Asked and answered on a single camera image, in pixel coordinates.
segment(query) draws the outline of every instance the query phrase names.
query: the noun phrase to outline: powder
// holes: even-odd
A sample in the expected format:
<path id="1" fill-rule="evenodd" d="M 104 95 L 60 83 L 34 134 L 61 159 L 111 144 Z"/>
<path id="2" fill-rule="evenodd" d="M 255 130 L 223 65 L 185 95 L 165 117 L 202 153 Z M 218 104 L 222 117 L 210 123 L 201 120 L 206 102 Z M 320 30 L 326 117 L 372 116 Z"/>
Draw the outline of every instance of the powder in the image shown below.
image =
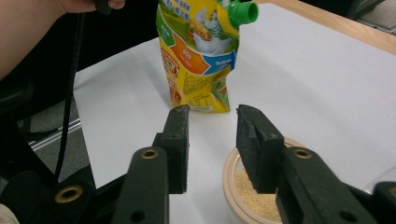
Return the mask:
<path id="1" fill-rule="evenodd" d="M 255 213 L 272 221 L 281 222 L 275 194 L 258 194 L 248 179 L 245 169 L 235 174 L 235 186 L 242 201 Z"/>

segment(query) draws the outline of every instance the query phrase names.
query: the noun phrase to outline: human hand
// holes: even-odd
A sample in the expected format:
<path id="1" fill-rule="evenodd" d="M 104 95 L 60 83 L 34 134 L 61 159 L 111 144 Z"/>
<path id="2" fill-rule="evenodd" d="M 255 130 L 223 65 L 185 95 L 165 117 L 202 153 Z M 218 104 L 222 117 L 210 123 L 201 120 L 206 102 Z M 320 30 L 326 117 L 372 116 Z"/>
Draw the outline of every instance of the human hand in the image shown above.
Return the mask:
<path id="1" fill-rule="evenodd" d="M 80 13 L 95 11 L 95 0 L 59 0 L 65 13 Z M 113 9 L 121 9 L 126 0 L 108 0 L 108 5 Z"/>

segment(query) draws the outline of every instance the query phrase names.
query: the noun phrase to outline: plastic container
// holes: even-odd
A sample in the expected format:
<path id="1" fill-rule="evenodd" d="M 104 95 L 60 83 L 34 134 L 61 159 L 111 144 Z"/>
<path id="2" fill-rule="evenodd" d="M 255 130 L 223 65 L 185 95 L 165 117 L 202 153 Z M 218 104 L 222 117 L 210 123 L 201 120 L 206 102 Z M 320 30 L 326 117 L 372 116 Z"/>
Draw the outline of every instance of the plastic container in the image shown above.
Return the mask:
<path id="1" fill-rule="evenodd" d="M 285 138 L 287 147 L 303 147 L 296 141 Z M 245 167 L 241 161 L 237 148 L 234 148 L 228 156 L 223 169 L 223 191 L 229 207 L 229 223 L 240 224 L 279 224 L 281 221 L 275 221 L 269 217 L 263 217 L 254 212 L 251 207 L 244 203 L 239 195 L 237 186 L 235 185 L 235 175 L 244 170 Z"/>

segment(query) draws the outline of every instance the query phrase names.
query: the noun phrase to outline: food pouch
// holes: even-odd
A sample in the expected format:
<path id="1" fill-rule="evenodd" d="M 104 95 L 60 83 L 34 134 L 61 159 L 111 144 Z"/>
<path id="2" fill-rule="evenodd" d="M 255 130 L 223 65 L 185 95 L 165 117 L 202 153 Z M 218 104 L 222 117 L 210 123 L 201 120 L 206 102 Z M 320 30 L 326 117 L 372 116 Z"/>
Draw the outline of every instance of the food pouch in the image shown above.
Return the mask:
<path id="1" fill-rule="evenodd" d="M 253 2 L 160 0 L 156 25 L 172 106 L 230 110 L 226 77 L 235 65 L 238 27 L 257 17 Z"/>

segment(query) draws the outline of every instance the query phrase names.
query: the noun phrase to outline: white table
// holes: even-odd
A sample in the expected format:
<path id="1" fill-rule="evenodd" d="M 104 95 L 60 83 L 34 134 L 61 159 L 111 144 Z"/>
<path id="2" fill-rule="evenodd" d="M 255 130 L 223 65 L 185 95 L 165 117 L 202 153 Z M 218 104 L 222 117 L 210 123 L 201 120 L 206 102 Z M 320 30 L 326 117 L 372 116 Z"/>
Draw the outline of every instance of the white table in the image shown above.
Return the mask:
<path id="1" fill-rule="evenodd" d="M 396 180 L 396 57 L 272 4 L 241 27 L 227 78 L 232 108 L 259 108 L 315 150 L 339 178 L 370 191 Z M 75 98 L 97 187 L 125 174 L 171 109 L 159 40 L 78 73 Z M 221 175 L 236 111 L 190 113 L 188 190 L 170 196 L 171 223 L 227 223 Z"/>

